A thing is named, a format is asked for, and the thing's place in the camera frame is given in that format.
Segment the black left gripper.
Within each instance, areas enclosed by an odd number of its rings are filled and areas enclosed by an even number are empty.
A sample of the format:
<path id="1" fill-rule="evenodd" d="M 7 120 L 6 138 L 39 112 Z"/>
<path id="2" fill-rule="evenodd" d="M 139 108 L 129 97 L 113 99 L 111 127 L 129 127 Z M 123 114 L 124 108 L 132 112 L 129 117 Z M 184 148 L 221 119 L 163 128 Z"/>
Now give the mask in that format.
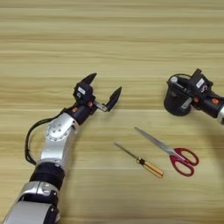
<path id="1" fill-rule="evenodd" d="M 97 73 L 91 73 L 86 76 L 81 81 L 90 85 L 94 80 Z M 79 125 L 82 125 L 97 109 L 102 110 L 103 112 L 110 111 L 117 103 L 120 94 L 122 92 L 122 88 L 119 87 L 110 97 L 108 103 L 105 105 L 98 101 L 89 101 L 86 104 L 80 104 L 76 102 L 70 108 L 64 108 L 62 110 L 63 113 L 67 113 L 71 116 Z"/>

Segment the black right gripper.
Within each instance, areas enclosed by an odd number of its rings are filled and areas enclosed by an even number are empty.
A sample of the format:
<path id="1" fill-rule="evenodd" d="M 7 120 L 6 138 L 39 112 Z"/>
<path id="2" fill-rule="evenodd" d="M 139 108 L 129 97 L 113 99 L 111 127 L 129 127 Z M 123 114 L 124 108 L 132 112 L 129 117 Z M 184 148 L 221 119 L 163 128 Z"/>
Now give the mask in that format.
<path id="1" fill-rule="evenodd" d="M 191 92 L 189 80 L 178 80 L 175 83 L 175 90 L 183 93 L 180 95 L 178 112 L 185 116 L 191 111 L 191 107 L 201 110 L 212 118 L 224 119 L 224 98 L 214 92 L 203 94 L 187 94 Z"/>

